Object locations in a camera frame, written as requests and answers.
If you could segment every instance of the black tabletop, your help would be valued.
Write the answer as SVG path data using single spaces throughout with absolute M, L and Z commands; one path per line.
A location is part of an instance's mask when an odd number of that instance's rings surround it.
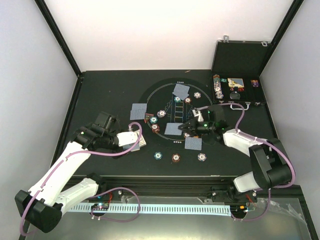
M 120 119 L 123 129 L 130 121 L 133 103 L 141 102 L 147 89 L 159 81 L 170 78 L 185 78 L 197 81 L 201 89 L 211 98 L 210 70 L 120 70 L 87 71 L 78 95 L 65 144 L 71 135 L 81 126 L 94 122 L 101 111 Z M 223 107 L 229 125 L 235 125 L 241 111 Z M 250 107 L 246 111 L 239 128 L 253 136 L 273 138 L 273 129 L 265 106 Z M 101 176 L 239 176 L 251 171 L 250 159 L 235 149 L 214 145 L 202 145 L 206 151 L 206 161 L 199 161 L 200 151 L 166 147 L 157 144 L 150 134 L 146 134 L 147 145 L 119 159 L 91 155 L 75 175 L 97 173 Z M 154 153 L 162 152 L 163 159 L 155 160 Z M 173 163 L 172 154 L 179 153 L 181 161 Z

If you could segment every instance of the perforated rail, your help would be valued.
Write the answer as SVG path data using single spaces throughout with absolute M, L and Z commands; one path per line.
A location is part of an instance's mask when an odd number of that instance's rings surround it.
M 79 203 L 69 210 L 73 213 L 89 213 L 94 203 Z M 141 204 L 141 214 L 178 215 L 219 215 L 231 216 L 230 206 L 226 205 L 180 205 L 180 204 Z M 138 204 L 111 203 L 109 209 L 95 210 L 95 213 L 135 214 Z

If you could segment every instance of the gray floor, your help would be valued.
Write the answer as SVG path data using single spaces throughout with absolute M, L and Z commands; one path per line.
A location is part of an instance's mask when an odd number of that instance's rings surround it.
M 88 213 L 66 213 L 50 233 L 27 240 L 309 240 L 297 199 L 273 199 L 268 214 L 253 222 L 209 215 L 141 214 L 129 223 L 92 220 Z M 248 213 L 248 218 L 263 209 Z M 129 214 L 109 214 L 127 219 Z

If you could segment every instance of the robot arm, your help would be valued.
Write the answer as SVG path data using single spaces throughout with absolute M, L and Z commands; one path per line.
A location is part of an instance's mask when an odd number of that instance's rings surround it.
M 234 148 L 250 157 L 252 171 L 233 180 L 239 193 L 256 189 L 270 189 L 289 182 L 292 179 L 291 170 L 276 151 L 246 133 L 241 133 L 227 125 L 221 105 L 207 108 L 209 121 L 204 121 L 199 110 L 196 116 L 179 126 L 179 129 L 190 136 L 211 135 L 217 142 Z M 263 139 L 275 146 L 288 158 L 282 143 L 274 139 Z
M 122 152 L 122 146 L 133 144 L 138 140 L 138 136 L 133 131 L 119 133 L 112 131 L 115 122 L 114 116 L 102 112 L 95 123 L 78 129 L 59 159 L 41 180 L 28 192 L 20 190 L 17 193 L 15 202 L 20 215 L 23 215 L 28 203 L 35 197 L 25 219 L 44 233 L 48 233 L 56 227 L 61 217 L 70 208 L 103 192 L 104 183 L 94 173 L 88 175 L 77 185 L 61 191 L 78 167 L 91 155 L 81 153 L 67 158 L 69 154 L 78 151 L 95 151 L 99 148 Z

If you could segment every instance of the white wall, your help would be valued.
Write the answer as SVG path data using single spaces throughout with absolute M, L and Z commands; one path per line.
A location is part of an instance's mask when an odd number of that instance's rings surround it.
M 210 69 L 216 41 L 271 41 L 293 0 L 46 0 L 87 70 Z
M 0 233 L 19 237 L 14 197 L 49 169 L 76 76 L 33 0 L 0 1 Z
M 320 1 L 304 1 L 262 73 L 270 111 L 320 235 Z

